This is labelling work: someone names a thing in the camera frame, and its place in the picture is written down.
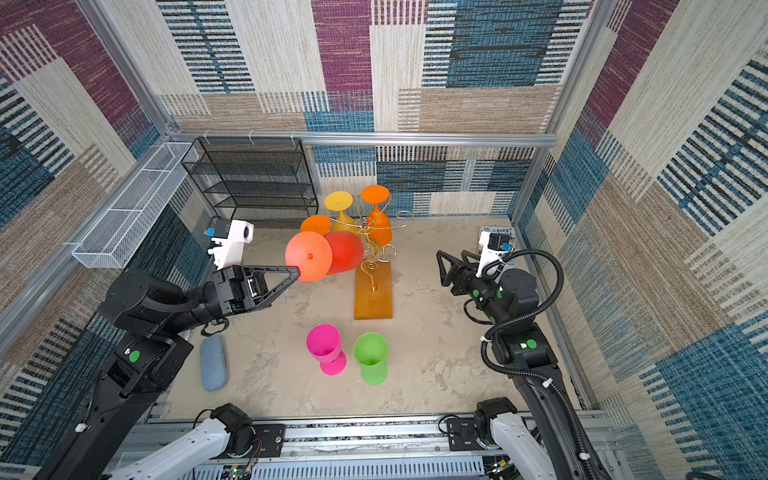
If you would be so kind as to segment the pink plastic wine glass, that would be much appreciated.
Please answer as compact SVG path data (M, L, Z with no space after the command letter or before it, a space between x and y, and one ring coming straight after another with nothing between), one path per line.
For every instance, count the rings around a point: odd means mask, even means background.
M321 324L314 327L309 331L305 345L325 375L336 376L346 368L347 359L342 351L341 335L335 326Z

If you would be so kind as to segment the orange front wine glass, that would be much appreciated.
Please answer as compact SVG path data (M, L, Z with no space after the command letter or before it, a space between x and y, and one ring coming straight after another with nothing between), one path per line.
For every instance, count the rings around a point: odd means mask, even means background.
M331 219L325 215L313 215L305 219L301 226L300 231L313 232L319 235L326 235L331 231Z

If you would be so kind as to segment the red plastic wine glass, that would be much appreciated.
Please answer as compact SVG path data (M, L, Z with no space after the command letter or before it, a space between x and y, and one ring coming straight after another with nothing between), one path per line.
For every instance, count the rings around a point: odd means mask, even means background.
M284 257L288 266L299 269L301 281L315 282L328 275L354 270L363 255L362 240L353 233L301 232L288 242Z

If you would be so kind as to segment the green plastic wine glass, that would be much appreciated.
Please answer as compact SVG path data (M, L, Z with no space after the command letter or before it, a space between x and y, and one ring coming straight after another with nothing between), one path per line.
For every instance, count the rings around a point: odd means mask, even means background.
M353 356L365 383L379 385L385 381L388 375L388 343L382 335L367 332L359 336L353 344Z

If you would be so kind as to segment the yellow plastic wine glass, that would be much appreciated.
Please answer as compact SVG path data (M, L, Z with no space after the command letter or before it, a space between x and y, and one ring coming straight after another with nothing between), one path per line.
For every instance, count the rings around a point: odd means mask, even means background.
M346 191L335 191L326 196L324 201L325 207L330 212L337 214L337 217L331 220L331 233L347 232L355 235L358 234L356 221L346 213L354 202L353 195Z

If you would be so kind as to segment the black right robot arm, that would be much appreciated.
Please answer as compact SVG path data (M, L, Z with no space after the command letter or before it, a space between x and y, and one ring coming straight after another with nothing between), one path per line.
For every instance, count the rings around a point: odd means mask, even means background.
M546 299L540 299L532 274L505 267L522 256L539 256L553 265L556 284ZM489 328L480 340L481 359L513 381L538 430L530 432L508 399L485 400L475 411L479 443L500 448L524 479L609 478L567 395L556 355L535 322L563 289L557 258L524 249L506 252L487 265L468 251L461 257L438 251L436 259L442 286L454 296L467 296L486 315Z

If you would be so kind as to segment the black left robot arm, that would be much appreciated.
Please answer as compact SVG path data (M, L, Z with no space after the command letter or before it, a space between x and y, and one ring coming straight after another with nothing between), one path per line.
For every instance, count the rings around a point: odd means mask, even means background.
M228 266L193 290L126 269L98 311L125 335L100 369L84 416L37 473L97 479L136 422L171 385L193 350L183 332L269 307L295 283L295 266Z

